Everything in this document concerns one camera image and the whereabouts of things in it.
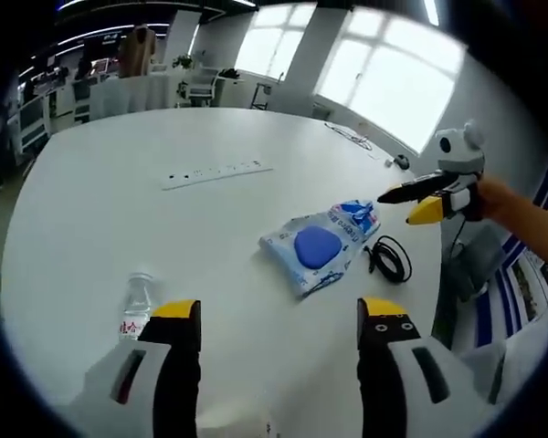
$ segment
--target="coiled cable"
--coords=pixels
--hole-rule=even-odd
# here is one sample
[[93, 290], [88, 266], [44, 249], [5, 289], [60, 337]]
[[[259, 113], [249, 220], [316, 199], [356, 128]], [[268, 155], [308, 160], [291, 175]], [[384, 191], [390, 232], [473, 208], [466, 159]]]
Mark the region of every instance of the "coiled cable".
[[[404, 267], [402, 257], [394, 250], [392, 246], [384, 242], [389, 240], [394, 242], [398, 248], [402, 250], [406, 262], [408, 263], [408, 273]], [[405, 283], [412, 276], [412, 263], [406, 250], [389, 235], [382, 235], [370, 248], [364, 246], [364, 251], [369, 255], [369, 273], [372, 274], [375, 271], [375, 267], [387, 278], [391, 283]]]

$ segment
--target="power strip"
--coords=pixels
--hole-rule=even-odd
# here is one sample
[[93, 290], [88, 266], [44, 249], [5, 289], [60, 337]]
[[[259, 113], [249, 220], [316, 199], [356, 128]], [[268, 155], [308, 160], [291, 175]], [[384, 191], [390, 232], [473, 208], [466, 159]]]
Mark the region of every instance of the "power strip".
[[249, 173], [258, 173], [271, 171], [272, 167], [263, 162], [254, 160], [252, 162], [241, 162], [240, 164], [230, 164], [216, 169], [204, 169], [184, 173], [171, 173], [163, 179], [163, 190], [178, 189], [187, 185], [205, 183], [207, 181], [222, 180], [237, 175], [247, 175]]

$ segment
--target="computer monitor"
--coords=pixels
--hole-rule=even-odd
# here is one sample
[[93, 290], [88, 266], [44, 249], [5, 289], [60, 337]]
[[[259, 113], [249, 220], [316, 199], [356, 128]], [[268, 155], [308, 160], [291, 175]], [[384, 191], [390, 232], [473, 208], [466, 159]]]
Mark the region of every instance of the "computer monitor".
[[108, 69], [108, 59], [98, 59], [96, 61], [91, 61], [92, 64], [92, 75], [98, 74], [98, 73], [105, 73]]
[[20, 130], [24, 130], [43, 117], [43, 99], [36, 98], [20, 110]]

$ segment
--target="human hand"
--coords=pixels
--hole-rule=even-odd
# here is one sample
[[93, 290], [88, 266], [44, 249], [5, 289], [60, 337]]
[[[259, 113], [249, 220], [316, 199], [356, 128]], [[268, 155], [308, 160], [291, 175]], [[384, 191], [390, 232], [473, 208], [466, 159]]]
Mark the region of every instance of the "human hand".
[[505, 210], [515, 193], [500, 180], [483, 176], [477, 182], [480, 199], [480, 212], [483, 217], [496, 220]]

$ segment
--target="poster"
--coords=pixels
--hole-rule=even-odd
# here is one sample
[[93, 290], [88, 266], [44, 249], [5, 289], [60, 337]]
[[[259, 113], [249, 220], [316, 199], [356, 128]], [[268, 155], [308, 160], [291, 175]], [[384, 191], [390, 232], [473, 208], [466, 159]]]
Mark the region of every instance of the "poster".
[[[548, 166], [532, 201], [548, 211]], [[514, 235], [503, 250], [505, 261], [473, 304], [475, 347], [512, 336], [548, 308], [548, 264]]]

